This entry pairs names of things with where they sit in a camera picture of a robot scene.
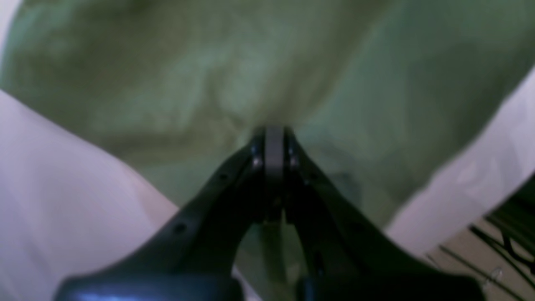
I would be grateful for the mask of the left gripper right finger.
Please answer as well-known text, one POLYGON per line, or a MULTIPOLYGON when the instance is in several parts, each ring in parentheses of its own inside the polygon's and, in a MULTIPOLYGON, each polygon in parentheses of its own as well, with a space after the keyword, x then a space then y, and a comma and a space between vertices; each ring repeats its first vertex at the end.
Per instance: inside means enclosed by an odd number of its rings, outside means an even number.
POLYGON ((290 128, 274 128, 274 175, 308 274, 298 301, 483 301, 477 282, 428 267, 386 238, 306 154, 290 128))

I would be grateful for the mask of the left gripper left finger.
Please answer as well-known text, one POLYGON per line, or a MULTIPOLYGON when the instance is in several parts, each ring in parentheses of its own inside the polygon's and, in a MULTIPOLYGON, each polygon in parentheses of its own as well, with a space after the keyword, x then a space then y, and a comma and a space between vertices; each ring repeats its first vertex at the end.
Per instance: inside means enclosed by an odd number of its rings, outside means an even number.
POLYGON ((135 252, 94 274, 63 282, 56 301, 242 301, 232 273, 239 244, 269 208, 269 143, 261 128, 199 194, 135 252))

